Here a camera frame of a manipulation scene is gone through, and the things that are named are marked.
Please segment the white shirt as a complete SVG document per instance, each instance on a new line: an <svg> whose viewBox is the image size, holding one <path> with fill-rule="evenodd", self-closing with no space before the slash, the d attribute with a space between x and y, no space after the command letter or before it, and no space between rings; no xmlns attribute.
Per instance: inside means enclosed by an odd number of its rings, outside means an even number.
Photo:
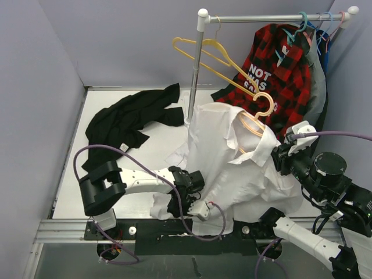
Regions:
<svg viewBox="0 0 372 279"><path fill-rule="evenodd" d="M229 234L234 221L254 223L270 208L299 210L301 186L293 175L276 171L271 152L279 141L260 128L242 108L215 102L197 106L188 129L185 169L200 171L201 199L211 206L206 221L193 219L196 235Z"/></svg>

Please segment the beige plastic hanger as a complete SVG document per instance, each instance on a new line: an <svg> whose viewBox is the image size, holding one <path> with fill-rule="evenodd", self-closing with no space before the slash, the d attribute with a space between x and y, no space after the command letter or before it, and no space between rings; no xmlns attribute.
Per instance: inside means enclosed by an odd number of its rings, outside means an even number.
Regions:
<svg viewBox="0 0 372 279"><path fill-rule="evenodd" d="M265 112L257 112L254 116L251 116L250 114L248 114L247 112L239 112L238 114L238 119L240 120L241 124L248 130L250 131L252 134L258 136L258 137L262 137L263 134L260 133L258 130L255 130L254 128L252 128L246 121L245 119L248 118L251 122L253 122L257 127L259 127L262 131L265 130L265 126L259 121L259 117L267 117L269 115L272 114L273 110L274 110L274 101L272 99L272 97L266 93L266 92L258 92L257 94L255 94L253 96L253 101L256 101L257 99L259 99L260 97L264 97L268 100L269 102L269 108L267 111Z"/></svg>

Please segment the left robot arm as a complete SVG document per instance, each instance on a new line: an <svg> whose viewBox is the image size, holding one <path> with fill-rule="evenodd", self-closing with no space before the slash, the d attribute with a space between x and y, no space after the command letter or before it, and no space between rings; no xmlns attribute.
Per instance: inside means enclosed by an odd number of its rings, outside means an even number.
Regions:
<svg viewBox="0 0 372 279"><path fill-rule="evenodd" d="M113 207L124 195L155 192L167 195L168 202L161 201L156 209L160 210L159 220L169 217L179 218L183 214L205 221L210 209L201 200L205 185L200 171L189 173L176 166L156 170L149 174L143 170L120 168L110 161L89 172L78 180L84 213L99 222L98 232L111 239L118 232Z"/></svg>

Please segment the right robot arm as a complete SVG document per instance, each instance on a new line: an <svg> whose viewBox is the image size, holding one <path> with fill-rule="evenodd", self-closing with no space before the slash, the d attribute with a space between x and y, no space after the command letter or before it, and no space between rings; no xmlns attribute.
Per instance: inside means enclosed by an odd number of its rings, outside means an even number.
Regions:
<svg viewBox="0 0 372 279"><path fill-rule="evenodd" d="M321 214L307 230L276 208L259 219L262 236L284 239L315 257L334 278L371 278L371 191L354 184L344 172L345 159L323 152L291 154L288 144L271 156L280 174L292 174L303 197Z"/></svg>

